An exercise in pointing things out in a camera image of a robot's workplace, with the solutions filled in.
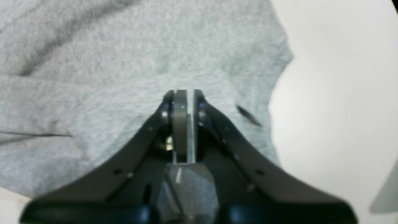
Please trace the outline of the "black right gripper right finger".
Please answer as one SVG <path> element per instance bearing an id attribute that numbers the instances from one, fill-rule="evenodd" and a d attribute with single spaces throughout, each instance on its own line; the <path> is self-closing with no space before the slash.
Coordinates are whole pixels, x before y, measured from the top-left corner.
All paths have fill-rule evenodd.
<path id="1" fill-rule="evenodd" d="M 356 224 L 345 200 L 312 187 L 265 158 L 201 90 L 193 92 L 197 160 L 213 177 L 215 224 Z"/>

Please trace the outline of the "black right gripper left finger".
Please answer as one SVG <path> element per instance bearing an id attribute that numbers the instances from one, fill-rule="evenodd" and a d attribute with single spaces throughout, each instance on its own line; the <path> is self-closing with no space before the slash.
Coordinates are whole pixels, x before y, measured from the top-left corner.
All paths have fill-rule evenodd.
<path id="1" fill-rule="evenodd" d="M 29 202 L 22 224 L 161 224 L 157 208 L 167 165 L 187 160 L 187 91 L 168 91 L 112 158 Z"/>

